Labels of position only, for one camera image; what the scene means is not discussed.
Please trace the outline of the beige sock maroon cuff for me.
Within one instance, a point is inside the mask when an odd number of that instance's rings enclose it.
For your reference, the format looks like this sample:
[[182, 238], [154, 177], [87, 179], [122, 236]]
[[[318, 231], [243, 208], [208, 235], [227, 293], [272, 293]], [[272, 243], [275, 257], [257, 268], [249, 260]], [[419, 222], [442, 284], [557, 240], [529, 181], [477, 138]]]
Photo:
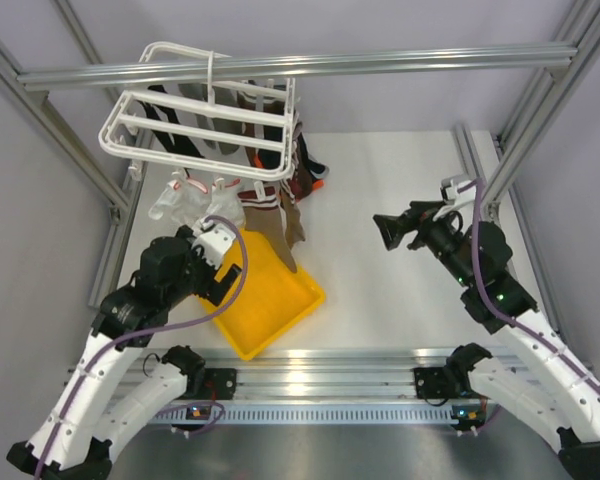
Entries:
[[291, 273], [297, 272], [297, 264], [291, 253], [281, 215], [278, 191], [273, 186], [244, 190], [238, 194], [245, 215], [245, 229], [261, 234], [269, 243], [278, 259]]

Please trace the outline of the white clip drying hanger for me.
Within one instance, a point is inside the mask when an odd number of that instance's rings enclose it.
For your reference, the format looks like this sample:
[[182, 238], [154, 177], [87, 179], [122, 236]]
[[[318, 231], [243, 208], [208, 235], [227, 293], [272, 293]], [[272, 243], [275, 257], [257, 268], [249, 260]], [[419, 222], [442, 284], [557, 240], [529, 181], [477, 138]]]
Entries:
[[99, 130], [108, 154], [184, 170], [249, 179], [257, 185], [294, 181], [299, 170], [294, 79], [224, 80], [225, 55], [158, 41], [139, 67], [160, 60], [198, 62], [199, 80], [185, 77], [131, 85]]

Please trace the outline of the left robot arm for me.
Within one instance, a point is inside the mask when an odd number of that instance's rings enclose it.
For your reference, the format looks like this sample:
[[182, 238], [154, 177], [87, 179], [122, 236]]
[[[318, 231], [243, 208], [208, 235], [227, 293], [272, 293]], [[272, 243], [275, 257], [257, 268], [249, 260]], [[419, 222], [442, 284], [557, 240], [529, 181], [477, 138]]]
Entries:
[[128, 283], [101, 302], [83, 353], [56, 405], [7, 461], [35, 479], [105, 479], [130, 441], [171, 402], [205, 388], [204, 359], [173, 346], [154, 372], [117, 404], [111, 402], [129, 368], [152, 338], [174, 330], [170, 312], [197, 296], [224, 313], [245, 284], [248, 265], [217, 276], [233, 245], [246, 247], [239, 228], [209, 215], [200, 227], [180, 227], [150, 242]]

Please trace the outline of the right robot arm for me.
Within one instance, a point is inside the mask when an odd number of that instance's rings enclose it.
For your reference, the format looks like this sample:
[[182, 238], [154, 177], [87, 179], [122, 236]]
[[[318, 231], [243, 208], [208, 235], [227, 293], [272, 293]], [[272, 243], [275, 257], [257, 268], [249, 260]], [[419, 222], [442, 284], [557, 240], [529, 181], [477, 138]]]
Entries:
[[414, 201], [398, 216], [373, 221], [387, 250], [413, 235], [408, 249], [428, 249], [462, 287], [466, 312], [506, 346], [537, 380], [530, 385], [488, 349], [456, 348], [443, 368], [458, 396], [495, 401], [557, 454], [573, 479], [600, 479], [600, 381], [551, 328], [537, 302], [508, 272], [512, 250], [499, 226], [465, 226], [444, 202]]

